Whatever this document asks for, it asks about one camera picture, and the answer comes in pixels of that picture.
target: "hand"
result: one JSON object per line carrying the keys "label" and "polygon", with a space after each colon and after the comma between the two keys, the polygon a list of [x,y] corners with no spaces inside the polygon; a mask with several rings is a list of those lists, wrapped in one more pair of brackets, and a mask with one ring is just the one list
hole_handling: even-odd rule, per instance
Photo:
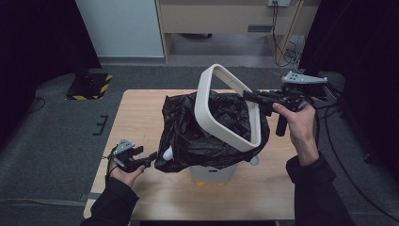
{"label": "hand", "polygon": [[313,136],[314,108],[307,104],[301,111],[293,112],[283,105],[273,103],[273,108],[287,119],[290,138],[298,153],[301,166],[307,166],[319,158]]}
{"label": "hand", "polygon": [[111,159],[111,165],[110,165],[110,170],[111,170],[111,177],[125,183],[127,186],[132,188],[133,183],[135,182],[136,178],[144,172],[145,166],[140,166],[139,168],[136,169],[136,171],[133,171],[131,173],[127,173],[123,170],[121,170],[118,166],[117,163]]}

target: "wrist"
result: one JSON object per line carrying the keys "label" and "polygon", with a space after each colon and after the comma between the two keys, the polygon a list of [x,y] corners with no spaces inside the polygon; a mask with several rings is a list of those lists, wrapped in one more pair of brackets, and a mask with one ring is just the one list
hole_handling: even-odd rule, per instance
{"label": "wrist", "polygon": [[301,166],[308,166],[320,157],[314,138],[297,142],[294,146]]}

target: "cabinet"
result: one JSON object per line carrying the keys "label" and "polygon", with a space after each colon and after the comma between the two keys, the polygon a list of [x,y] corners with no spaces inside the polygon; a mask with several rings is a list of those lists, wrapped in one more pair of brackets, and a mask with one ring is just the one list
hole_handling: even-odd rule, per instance
{"label": "cabinet", "polygon": [[[308,34],[319,2],[292,0],[289,7],[275,10],[265,0],[156,0],[166,61],[177,33],[261,33],[274,43],[274,28],[277,43],[285,52],[292,35]],[[280,61],[281,53],[274,54]]]}

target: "wooden table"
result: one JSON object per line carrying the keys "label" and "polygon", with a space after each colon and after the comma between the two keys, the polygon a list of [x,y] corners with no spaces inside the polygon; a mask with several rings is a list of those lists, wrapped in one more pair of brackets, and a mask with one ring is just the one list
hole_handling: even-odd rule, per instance
{"label": "wooden table", "polygon": [[[162,106],[166,96],[191,93],[192,89],[131,89],[123,94],[104,155],[121,138],[144,146],[142,157],[158,151],[164,128]],[[285,170],[286,161],[295,155],[289,139],[275,135],[278,115],[267,120],[270,139],[259,153],[260,163],[238,164],[237,171],[225,186],[196,186],[184,169],[163,173],[153,167],[137,178],[134,191],[140,200],[132,214],[138,220],[277,220],[294,219],[294,185]],[[107,160],[100,160],[90,194],[101,194]],[[95,202],[88,199],[84,217],[90,216]]]}

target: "power outlet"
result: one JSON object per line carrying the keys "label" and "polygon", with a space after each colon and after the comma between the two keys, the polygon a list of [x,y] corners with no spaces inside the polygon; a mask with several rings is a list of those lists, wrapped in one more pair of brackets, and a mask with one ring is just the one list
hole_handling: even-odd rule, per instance
{"label": "power outlet", "polygon": [[289,7],[291,0],[268,0],[267,5],[269,7],[274,7],[276,3],[279,7]]}

